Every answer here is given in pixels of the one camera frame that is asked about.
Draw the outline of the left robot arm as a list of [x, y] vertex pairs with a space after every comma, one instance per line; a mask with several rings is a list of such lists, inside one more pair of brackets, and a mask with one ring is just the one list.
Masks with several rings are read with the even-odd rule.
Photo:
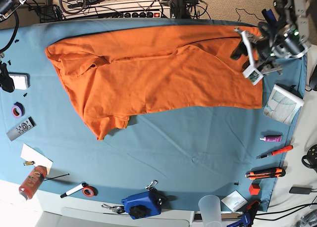
[[238, 60], [242, 55], [248, 57], [243, 76], [252, 85], [271, 72], [281, 74], [278, 59], [298, 59], [308, 52], [311, 44], [307, 9], [311, 1], [274, 0], [274, 11], [262, 10], [264, 19], [258, 23], [259, 36], [239, 27], [234, 29], [241, 41], [231, 59]]

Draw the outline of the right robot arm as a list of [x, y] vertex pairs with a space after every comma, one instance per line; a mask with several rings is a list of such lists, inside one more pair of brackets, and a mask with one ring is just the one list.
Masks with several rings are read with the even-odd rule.
[[[24, 5], [27, 0], [0, 0], [0, 22], [4, 22], [9, 19], [12, 15], [15, 20], [15, 27], [12, 36], [8, 43], [0, 49], [0, 53], [3, 54], [13, 43], [15, 36], [19, 28], [19, 17], [17, 9]], [[5, 92], [13, 92], [15, 90], [14, 81], [9, 76], [7, 66], [5, 63], [0, 63], [0, 87]]]

